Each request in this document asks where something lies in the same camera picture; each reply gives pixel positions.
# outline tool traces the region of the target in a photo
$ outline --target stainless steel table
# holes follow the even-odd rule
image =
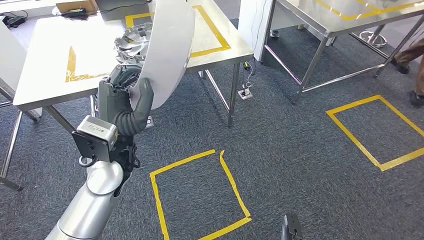
[[[186,72],[199,72],[200,77],[210,80],[228,112],[227,124],[231,126],[240,63],[251,60],[253,50],[214,1],[188,0],[188,3],[195,9],[196,22]],[[117,20],[104,20],[101,15],[90,17],[87,21],[62,17],[38,20],[13,104],[22,111],[44,107],[69,133],[75,131],[54,104],[95,95],[99,81],[118,64],[113,50],[115,37],[123,33],[125,23],[127,26],[134,24],[136,18],[150,14],[122,16]],[[79,32],[78,36],[85,38],[69,35],[71,32]],[[229,104],[208,70],[226,65],[233,65]],[[92,97],[90,104],[93,115],[95,100]]]
[[[289,67],[280,60],[271,47],[267,45],[267,39],[270,33],[271,21],[273,19],[273,12],[276,4],[281,4],[290,10],[298,18],[303,20],[306,24],[314,28],[323,36],[321,44],[315,52],[315,55],[313,56],[310,65],[302,79],[298,78],[289,69]],[[399,52],[408,39],[424,22],[424,16],[422,16],[396,47],[393,53],[386,55],[368,42],[362,40],[353,32],[362,31],[376,26],[384,26],[385,24],[391,22],[423,15],[424,0],[272,0],[271,6],[271,14],[268,19],[268,26],[266,31],[267,35],[263,51],[268,51],[299,85],[296,92],[296,97],[293,99],[293,102],[296,102],[300,95],[304,92],[345,80],[372,70],[378,69],[378,71],[375,73],[375,76],[377,77],[382,72],[384,67],[387,66],[392,58]],[[346,34],[351,35],[382,57],[386,58],[385,62],[345,76],[328,80],[314,86],[307,87],[308,80],[310,79],[329,38],[337,38],[338,36]]]

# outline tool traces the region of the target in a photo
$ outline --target black cable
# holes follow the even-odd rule
[[[28,18],[28,12],[27,11],[25,11],[25,10],[21,10],[22,12],[24,12],[25,14],[26,14],[26,16],[25,16],[25,19],[27,19]]]
[[[93,16],[93,15],[96,15],[96,14],[109,13],[109,12],[111,12],[113,10],[120,9],[120,8],[128,8],[128,7],[133,7],[133,6],[141,6],[141,5],[145,5],[145,4],[151,3],[151,2],[152,2],[152,0],[147,0],[146,2],[140,3],[140,4],[132,4],[132,5],[126,5],[126,6],[117,6],[117,7],[111,8],[109,10],[101,10],[99,12],[93,12],[92,14],[89,14],[88,16]]]

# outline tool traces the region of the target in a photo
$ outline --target black device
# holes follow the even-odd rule
[[[24,16],[15,16],[8,21],[9,28],[17,28],[19,25],[25,23],[27,21],[27,18]]]
[[[67,12],[62,13],[62,17],[69,18],[69,19],[87,19],[87,11],[85,8],[80,7],[78,9],[71,9]]]

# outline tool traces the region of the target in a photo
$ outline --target person's leg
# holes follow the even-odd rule
[[[414,43],[405,51],[398,53],[391,61],[401,74],[408,74],[410,68],[408,64],[414,59],[424,54],[424,38]]]
[[[418,74],[416,76],[415,90],[410,93],[409,101],[414,106],[424,105],[424,58],[419,64]]]

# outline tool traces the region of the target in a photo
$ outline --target floor power socket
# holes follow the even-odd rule
[[[253,94],[252,94],[252,92],[249,90],[249,88],[246,88],[246,89],[244,90],[244,93],[243,93],[243,90],[238,91],[238,95],[239,95],[239,96],[240,96],[240,98],[241,98],[241,99],[243,99],[243,100],[250,99],[251,97],[253,97]]]

